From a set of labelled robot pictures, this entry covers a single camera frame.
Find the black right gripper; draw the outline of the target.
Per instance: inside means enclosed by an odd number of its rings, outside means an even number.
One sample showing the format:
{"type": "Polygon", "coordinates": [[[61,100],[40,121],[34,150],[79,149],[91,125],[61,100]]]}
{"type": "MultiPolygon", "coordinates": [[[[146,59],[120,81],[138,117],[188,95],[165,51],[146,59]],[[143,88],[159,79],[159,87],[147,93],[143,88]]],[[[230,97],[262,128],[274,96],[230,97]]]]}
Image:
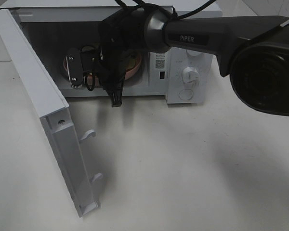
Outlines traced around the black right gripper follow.
{"type": "Polygon", "coordinates": [[[110,43],[100,45],[96,72],[103,89],[107,91],[112,107],[122,105],[127,65],[128,51],[124,47],[110,43]]]}

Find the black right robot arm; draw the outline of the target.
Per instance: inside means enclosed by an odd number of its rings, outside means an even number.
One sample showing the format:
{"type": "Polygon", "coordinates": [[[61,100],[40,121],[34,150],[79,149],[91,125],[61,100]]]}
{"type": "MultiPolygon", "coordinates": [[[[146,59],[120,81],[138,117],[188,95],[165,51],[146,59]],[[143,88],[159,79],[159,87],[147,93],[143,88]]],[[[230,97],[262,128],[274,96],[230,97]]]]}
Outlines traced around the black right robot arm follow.
{"type": "Polygon", "coordinates": [[[176,47],[215,55],[238,98],[262,113],[289,116],[289,18],[239,16],[188,19],[150,3],[123,7],[98,25],[93,71],[121,106],[132,51],[176,47]]]}

